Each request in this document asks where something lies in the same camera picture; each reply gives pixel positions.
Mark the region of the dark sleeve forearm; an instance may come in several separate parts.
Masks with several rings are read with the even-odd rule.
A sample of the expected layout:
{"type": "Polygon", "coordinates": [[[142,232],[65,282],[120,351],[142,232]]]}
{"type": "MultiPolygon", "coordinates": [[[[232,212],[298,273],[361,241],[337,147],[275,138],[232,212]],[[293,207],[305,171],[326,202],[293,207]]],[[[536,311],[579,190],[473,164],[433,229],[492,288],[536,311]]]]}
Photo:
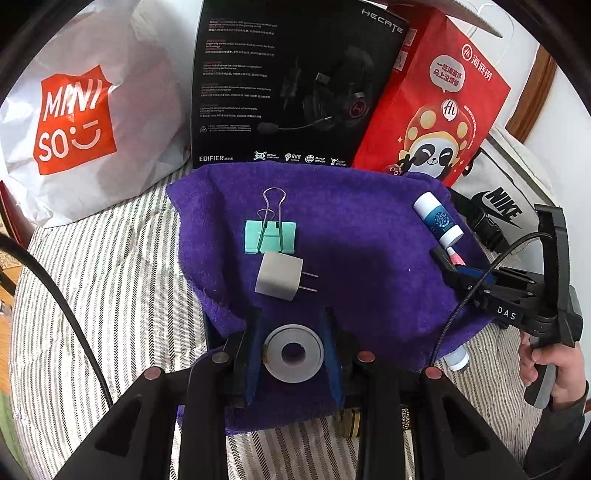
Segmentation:
{"type": "Polygon", "coordinates": [[[585,425],[583,396],[567,407],[551,399],[532,436],[523,469],[529,479],[589,479],[590,427],[585,425]]]}

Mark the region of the person right hand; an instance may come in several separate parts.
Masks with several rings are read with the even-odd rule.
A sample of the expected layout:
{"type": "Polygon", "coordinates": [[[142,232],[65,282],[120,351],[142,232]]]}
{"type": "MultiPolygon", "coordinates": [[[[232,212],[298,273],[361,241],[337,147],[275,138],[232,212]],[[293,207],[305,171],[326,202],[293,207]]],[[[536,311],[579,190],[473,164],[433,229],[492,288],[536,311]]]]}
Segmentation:
{"type": "Polygon", "coordinates": [[[534,348],[528,333],[521,331],[520,337],[519,375],[526,387],[538,378],[536,365],[553,364],[556,366],[556,380],[551,392],[553,409],[564,410],[586,398],[585,362],[578,342],[573,348],[560,343],[534,348]]]}

